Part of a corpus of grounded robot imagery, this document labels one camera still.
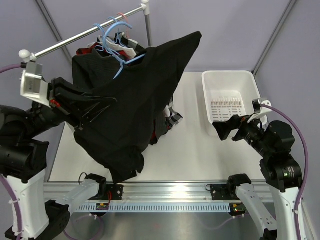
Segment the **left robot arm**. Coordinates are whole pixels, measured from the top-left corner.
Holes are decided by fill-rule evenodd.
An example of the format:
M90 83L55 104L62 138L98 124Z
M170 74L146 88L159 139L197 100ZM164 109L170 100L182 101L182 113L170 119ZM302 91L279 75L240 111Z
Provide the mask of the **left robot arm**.
M33 101L29 110L0 108L0 180L10 195L13 226L10 240L52 240L67 227L71 215L88 200L112 200L106 179L87 174L78 186L55 200L45 200L47 141L36 136L63 122L82 129L116 102L94 96L62 78L48 83L22 79L20 93Z

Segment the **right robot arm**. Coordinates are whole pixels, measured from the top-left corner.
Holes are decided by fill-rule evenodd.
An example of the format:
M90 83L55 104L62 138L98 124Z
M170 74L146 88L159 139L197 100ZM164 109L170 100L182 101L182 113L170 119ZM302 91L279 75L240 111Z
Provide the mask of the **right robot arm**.
M244 173L228 178L226 193L244 204L262 240L304 240L306 234L298 197L303 174L291 155L295 143L293 130L289 124L278 120L272 121L266 129L260 123L257 119L250 120L248 115L234 115L228 121L212 125L222 141L232 131L237 131L232 140L246 141L262 157L259 166L269 186L276 217L265 207Z

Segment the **dark pinstriped shirt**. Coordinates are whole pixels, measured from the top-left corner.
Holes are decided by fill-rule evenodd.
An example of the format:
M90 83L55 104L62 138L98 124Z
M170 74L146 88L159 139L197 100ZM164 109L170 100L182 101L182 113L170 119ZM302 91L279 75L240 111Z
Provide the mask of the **dark pinstriped shirt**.
M166 135L172 129L169 117L158 117L153 121L153 133L149 144L155 145L160 137Z

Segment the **plain black shirt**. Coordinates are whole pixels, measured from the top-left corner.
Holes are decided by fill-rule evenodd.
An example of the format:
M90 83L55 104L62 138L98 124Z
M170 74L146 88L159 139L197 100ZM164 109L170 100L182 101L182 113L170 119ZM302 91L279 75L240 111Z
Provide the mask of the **plain black shirt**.
M96 50L72 60L76 86L94 96L115 98L74 138L118 184L136 177L145 165L143 151L151 142L154 122L164 116L185 68L200 45L197 31L157 47L143 49L137 60L120 67L112 56Z

